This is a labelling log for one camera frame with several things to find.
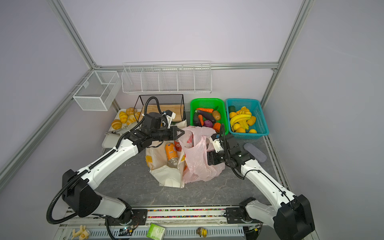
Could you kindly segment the red cola can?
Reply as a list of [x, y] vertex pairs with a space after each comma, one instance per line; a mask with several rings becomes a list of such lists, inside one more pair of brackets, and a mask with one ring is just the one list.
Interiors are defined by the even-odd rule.
[[181, 152], [182, 151], [182, 146], [180, 144], [180, 142], [178, 140], [174, 140], [174, 145], [175, 145], [175, 149], [177, 152]]

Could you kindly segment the pink plastic grocery bag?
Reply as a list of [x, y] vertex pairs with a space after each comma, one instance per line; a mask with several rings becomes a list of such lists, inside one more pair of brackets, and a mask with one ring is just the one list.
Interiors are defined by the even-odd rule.
[[225, 169], [225, 164], [208, 165], [208, 153], [215, 152], [211, 137], [216, 131], [212, 128], [194, 126], [188, 126], [183, 130], [185, 133], [178, 138], [187, 164], [183, 182], [185, 184], [207, 182], [218, 177]]

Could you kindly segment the orange soda can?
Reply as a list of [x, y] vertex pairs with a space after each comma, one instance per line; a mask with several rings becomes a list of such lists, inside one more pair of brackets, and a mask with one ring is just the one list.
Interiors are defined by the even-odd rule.
[[170, 168], [177, 168], [179, 157], [175, 145], [173, 143], [166, 144], [165, 151], [168, 160], [168, 166]]

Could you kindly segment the white canvas tote bag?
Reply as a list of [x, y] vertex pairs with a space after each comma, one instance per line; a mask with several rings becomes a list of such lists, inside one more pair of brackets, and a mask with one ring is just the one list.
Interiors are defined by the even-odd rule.
[[170, 168], [166, 156], [165, 146], [173, 141], [156, 141], [153, 145], [146, 149], [146, 163], [150, 168], [151, 175], [159, 182], [162, 187], [184, 188], [183, 174], [187, 165], [185, 162], [185, 153], [183, 150], [178, 153], [177, 168]]

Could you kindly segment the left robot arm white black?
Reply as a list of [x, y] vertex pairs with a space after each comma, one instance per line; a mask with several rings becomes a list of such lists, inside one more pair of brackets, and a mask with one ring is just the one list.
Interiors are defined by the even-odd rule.
[[[68, 170], [62, 177], [62, 188], [48, 206], [46, 220], [58, 225], [74, 217], [94, 215], [113, 219], [120, 225], [130, 224], [134, 218], [132, 207], [119, 198], [111, 198], [96, 192], [99, 185], [128, 159], [153, 145], [153, 142], [174, 141], [185, 132], [172, 124], [176, 113], [162, 111], [158, 98], [150, 97], [144, 105], [143, 118], [131, 130], [122, 134], [115, 147], [93, 163], [79, 169]], [[62, 199], [74, 213], [54, 219], [53, 210]]]

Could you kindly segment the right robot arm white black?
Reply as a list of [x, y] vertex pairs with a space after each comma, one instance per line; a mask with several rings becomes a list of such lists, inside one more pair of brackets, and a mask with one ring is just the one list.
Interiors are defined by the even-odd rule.
[[259, 231], [263, 225], [272, 227], [281, 240], [302, 240], [315, 231], [310, 201], [304, 195], [295, 195], [276, 181], [263, 167], [267, 156], [252, 143], [240, 145], [224, 130], [213, 134], [210, 143], [214, 150], [207, 153], [208, 165], [225, 164], [241, 180], [250, 180], [267, 198], [269, 205], [253, 197], [226, 208], [224, 217], [229, 224], [255, 224], [246, 235]]

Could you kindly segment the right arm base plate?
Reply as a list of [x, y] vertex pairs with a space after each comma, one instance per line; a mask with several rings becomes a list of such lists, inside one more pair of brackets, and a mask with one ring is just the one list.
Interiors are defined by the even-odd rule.
[[228, 224], [257, 224], [259, 220], [252, 219], [243, 208], [226, 208], [223, 216]]

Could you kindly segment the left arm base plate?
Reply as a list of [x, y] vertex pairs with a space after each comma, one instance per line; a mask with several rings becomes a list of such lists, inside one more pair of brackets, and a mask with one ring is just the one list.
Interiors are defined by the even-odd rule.
[[148, 216], [147, 209], [132, 209], [124, 212], [119, 218], [107, 216], [110, 226], [143, 226]]

